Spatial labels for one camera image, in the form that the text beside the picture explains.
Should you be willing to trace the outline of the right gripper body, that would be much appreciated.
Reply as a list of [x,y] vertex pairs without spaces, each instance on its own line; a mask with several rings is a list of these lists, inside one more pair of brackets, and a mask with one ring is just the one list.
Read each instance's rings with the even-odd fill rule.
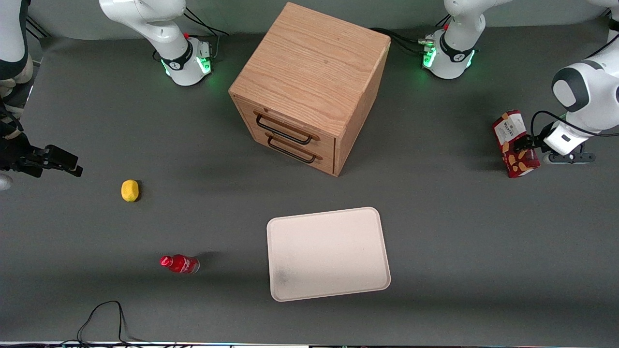
[[13,179],[5,174],[10,170],[20,171],[21,161],[33,154],[33,146],[27,135],[20,130],[2,130],[0,139],[1,191],[13,184]]

